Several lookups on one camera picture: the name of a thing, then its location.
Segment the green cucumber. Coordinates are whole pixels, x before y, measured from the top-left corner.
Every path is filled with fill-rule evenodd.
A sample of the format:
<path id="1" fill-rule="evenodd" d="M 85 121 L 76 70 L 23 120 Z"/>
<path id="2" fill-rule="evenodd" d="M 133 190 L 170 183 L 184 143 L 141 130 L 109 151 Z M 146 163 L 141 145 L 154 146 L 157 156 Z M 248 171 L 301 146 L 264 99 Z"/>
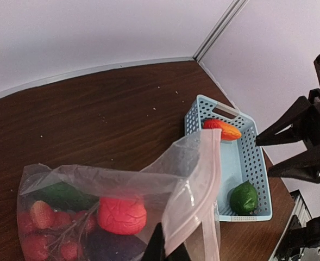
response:
<path id="1" fill-rule="evenodd" d="M 88 210 L 99 200 L 97 196 L 85 194 L 65 182 L 39 189 L 33 193 L 33 197 L 46 202 L 54 209 L 73 212 Z"/>

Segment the orange red pepper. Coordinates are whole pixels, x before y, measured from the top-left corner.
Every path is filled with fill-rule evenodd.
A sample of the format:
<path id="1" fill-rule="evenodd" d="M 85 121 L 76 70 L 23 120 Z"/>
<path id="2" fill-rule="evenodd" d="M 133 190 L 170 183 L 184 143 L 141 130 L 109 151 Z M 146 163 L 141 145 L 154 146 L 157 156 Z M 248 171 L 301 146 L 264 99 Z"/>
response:
<path id="1" fill-rule="evenodd" d="M 234 126 L 218 119 L 207 119 L 203 123 L 204 129 L 220 129 L 221 139 L 234 141 L 242 137 L 242 133 Z"/>

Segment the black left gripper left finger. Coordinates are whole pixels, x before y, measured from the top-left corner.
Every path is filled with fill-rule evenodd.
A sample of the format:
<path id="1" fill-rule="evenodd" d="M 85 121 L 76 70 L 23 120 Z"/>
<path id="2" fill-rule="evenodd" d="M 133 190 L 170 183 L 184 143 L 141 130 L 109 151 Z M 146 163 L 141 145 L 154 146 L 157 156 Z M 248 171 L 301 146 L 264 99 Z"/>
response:
<path id="1" fill-rule="evenodd" d="M 141 261 L 165 261 L 165 259 L 165 238 L 160 222 L 154 229 Z"/>

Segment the green bell pepper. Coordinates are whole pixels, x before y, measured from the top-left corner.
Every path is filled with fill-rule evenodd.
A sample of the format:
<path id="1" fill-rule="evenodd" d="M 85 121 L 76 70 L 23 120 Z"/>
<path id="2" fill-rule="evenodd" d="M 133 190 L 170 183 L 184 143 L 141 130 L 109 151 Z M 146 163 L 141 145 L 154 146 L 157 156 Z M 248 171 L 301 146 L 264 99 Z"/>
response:
<path id="1" fill-rule="evenodd" d="M 237 215 L 249 215 L 258 206 L 258 193 L 249 182 L 238 185 L 230 195 L 230 207 Z"/>

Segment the red peach bunch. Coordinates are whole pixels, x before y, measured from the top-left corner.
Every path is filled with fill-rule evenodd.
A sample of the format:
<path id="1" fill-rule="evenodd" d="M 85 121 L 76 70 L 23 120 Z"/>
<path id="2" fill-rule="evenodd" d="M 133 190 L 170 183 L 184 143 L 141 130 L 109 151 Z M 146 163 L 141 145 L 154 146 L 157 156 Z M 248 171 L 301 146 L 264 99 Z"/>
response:
<path id="1" fill-rule="evenodd" d="M 87 238 L 97 228 L 98 204 L 68 212 L 35 201 L 17 213 L 18 237 L 25 260 L 90 260 Z"/>

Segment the red tomato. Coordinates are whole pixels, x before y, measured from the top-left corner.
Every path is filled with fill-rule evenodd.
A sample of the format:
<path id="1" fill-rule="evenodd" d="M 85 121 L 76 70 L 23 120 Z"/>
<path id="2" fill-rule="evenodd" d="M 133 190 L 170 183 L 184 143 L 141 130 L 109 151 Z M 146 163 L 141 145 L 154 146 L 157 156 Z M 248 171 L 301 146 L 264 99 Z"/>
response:
<path id="1" fill-rule="evenodd" d="M 135 235 L 147 223 L 147 211 L 139 198 L 119 199 L 101 197 L 97 210 L 99 226 L 113 234 Z"/>

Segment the dark purple eggplant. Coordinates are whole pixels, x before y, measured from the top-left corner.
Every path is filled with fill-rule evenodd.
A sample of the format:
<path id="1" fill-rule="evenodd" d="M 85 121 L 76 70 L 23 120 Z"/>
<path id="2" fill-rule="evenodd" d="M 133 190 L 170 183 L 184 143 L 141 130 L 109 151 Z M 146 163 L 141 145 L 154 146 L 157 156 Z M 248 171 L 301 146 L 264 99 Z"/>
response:
<path id="1" fill-rule="evenodd" d="M 118 235 L 97 228 L 87 236 L 90 260 L 140 260 L 147 244 L 134 235 Z"/>

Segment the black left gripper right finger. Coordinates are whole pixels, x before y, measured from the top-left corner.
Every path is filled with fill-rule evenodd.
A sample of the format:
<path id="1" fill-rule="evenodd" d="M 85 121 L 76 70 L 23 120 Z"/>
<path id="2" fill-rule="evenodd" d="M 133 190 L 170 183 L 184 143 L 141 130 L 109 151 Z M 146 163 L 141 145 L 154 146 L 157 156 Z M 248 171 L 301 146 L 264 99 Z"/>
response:
<path id="1" fill-rule="evenodd" d="M 167 261 L 191 261 L 184 243 L 181 243 L 169 256 Z"/>

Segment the clear zip top bag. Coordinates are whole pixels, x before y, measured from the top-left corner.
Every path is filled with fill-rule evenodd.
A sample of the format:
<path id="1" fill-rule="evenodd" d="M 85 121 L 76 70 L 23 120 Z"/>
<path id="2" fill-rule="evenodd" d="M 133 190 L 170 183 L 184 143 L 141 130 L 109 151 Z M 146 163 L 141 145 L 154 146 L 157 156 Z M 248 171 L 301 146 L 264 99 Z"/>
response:
<path id="1" fill-rule="evenodd" d="M 175 141 L 139 172 L 28 165 L 17 196 L 26 260 L 219 260 L 221 131 Z"/>

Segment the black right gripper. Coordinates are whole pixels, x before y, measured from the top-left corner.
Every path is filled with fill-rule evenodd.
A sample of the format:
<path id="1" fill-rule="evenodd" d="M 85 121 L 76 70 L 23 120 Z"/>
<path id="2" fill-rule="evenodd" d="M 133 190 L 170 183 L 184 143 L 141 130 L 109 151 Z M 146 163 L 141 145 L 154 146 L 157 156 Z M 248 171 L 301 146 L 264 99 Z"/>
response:
<path id="1" fill-rule="evenodd" d="M 256 137 L 258 146 L 290 144 L 304 137 L 306 151 L 278 163 L 268 170 L 269 177 L 292 178 L 320 183 L 320 89 L 309 98 L 300 96 L 274 124 Z"/>

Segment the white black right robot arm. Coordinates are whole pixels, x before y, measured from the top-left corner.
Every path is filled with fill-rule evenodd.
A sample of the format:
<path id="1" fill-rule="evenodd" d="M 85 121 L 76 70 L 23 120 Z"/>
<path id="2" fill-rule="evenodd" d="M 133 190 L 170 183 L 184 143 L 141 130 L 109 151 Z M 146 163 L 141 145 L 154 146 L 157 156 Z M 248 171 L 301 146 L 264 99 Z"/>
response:
<path id="1" fill-rule="evenodd" d="M 284 115 L 256 137 L 257 146 L 283 145 L 302 141 L 306 151 L 282 161 L 268 170 L 269 177 L 291 178 L 320 184 L 320 89 L 300 96 Z M 301 248 L 320 246 L 320 216 L 302 228 L 289 229 L 276 257 L 290 258 Z"/>

